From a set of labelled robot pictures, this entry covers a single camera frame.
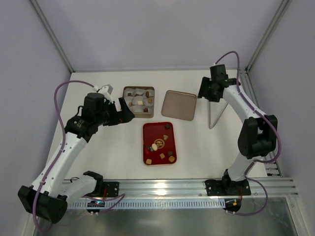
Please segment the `gold tin lid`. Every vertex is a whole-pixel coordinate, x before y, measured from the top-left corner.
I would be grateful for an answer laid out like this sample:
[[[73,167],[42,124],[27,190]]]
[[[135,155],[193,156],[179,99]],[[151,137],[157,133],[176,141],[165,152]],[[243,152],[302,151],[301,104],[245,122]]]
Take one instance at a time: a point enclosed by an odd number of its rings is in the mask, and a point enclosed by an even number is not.
[[[164,117],[192,121],[197,96],[192,93],[168,90],[165,94],[161,114]]]

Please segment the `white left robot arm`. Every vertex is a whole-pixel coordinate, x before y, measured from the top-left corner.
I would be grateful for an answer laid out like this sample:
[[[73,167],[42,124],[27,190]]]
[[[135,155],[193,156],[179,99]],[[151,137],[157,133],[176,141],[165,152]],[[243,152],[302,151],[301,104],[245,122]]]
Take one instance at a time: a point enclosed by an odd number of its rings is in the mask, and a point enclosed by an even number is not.
[[[66,123],[59,148],[41,174],[29,186],[21,186],[18,197],[34,220],[45,219],[52,224],[64,216],[69,204],[84,196],[100,196],[104,190],[103,176],[84,172],[68,188],[63,180],[77,156],[101,126],[128,123],[135,115],[120,97],[120,110],[101,93],[88,93],[77,113]]]

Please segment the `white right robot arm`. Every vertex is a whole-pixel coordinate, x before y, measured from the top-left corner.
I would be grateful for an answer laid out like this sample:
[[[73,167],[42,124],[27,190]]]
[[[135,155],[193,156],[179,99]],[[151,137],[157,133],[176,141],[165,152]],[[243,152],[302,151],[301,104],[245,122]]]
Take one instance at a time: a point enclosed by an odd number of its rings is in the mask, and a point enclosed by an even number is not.
[[[278,120],[255,106],[244,93],[238,79],[229,78],[225,65],[210,67],[210,75],[210,78],[202,79],[197,97],[209,102],[225,100],[243,125],[237,141],[239,154],[220,180],[205,181],[207,195],[249,196],[251,191],[247,175],[256,162],[275,150]]]

